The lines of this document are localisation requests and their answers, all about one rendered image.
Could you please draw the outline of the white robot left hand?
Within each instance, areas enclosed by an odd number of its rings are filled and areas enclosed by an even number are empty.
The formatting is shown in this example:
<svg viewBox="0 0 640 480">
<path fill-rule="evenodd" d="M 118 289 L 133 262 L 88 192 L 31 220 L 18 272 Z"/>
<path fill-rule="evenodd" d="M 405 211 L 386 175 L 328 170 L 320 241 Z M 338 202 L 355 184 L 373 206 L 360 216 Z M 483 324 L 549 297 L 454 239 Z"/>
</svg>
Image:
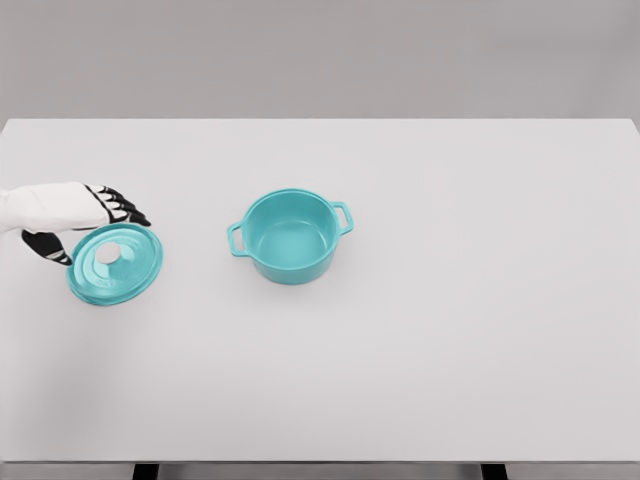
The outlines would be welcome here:
<svg viewBox="0 0 640 480">
<path fill-rule="evenodd" d="M 63 266 L 73 260 L 59 233 L 118 223 L 151 225 L 133 202 L 107 185 L 71 181 L 0 190 L 0 235 L 17 231 L 37 255 Z"/>
</svg>

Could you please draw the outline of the teal pot lid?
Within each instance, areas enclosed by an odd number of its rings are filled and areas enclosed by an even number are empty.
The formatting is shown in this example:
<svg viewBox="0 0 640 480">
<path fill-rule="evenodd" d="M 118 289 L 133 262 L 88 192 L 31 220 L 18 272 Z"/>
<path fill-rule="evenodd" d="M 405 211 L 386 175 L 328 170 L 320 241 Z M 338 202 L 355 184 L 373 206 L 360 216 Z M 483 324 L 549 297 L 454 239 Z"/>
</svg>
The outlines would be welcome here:
<svg viewBox="0 0 640 480">
<path fill-rule="evenodd" d="M 67 286 L 78 299 L 111 306 L 144 292 L 163 262 L 160 239 L 146 227 L 118 223 L 85 235 L 74 247 Z"/>
</svg>

